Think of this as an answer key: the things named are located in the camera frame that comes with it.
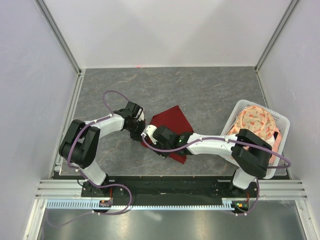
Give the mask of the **dark red cloth napkin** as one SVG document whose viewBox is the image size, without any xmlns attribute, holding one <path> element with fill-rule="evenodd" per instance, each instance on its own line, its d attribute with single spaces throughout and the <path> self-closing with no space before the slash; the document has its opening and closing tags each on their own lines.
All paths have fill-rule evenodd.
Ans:
<svg viewBox="0 0 320 240">
<path fill-rule="evenodd" d="M 192 126 L 178 105 L 154 115 L 151 118 L 150 124 L 157 128 L 165 126 L 177 134 L 194 132 Z M 148 137 L 146 138 L 146 141 L 150 146 L 152 146 L 153 143 Z"/>
</svg>

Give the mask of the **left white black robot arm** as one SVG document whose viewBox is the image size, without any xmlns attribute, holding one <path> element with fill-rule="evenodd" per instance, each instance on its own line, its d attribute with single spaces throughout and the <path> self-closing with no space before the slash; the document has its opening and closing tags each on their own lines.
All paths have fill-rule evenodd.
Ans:
<svg viewBox="0 0 320 240">
<path fill-rule="evenodd" d="M 79 171 L 92 184 L 92 191 L 99 197 L 110 191 L 108 175 L 96 161 L 99 140 L 111 133 L 126 130 L 132 140 L 141 142 L 146 121 L 144 109 L 134 102 L 128 102 L 125 108 L 116 110 L 107 116 L 71 122 L 58 150 L 67 161 L 69 168 Z"/>
</svg>

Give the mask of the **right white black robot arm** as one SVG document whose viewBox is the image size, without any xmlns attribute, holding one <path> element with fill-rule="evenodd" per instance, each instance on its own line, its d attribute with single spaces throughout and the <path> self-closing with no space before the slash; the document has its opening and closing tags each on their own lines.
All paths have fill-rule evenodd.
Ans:
<svg viewBox="0 0 320 240">
<path fill-rule="evenodd" d="M 229 184 L 229 191 L 235 197 L 242 196 L 254 179 L 267 175 L 272 146 L 248 129 L 217 136 L 191 132 L 177 134 L 165 126 L 148 125 L 145 133 L 152 142 L 152 149 L 159 154 L 219 155 L 238 166 Z"/>
</svg>

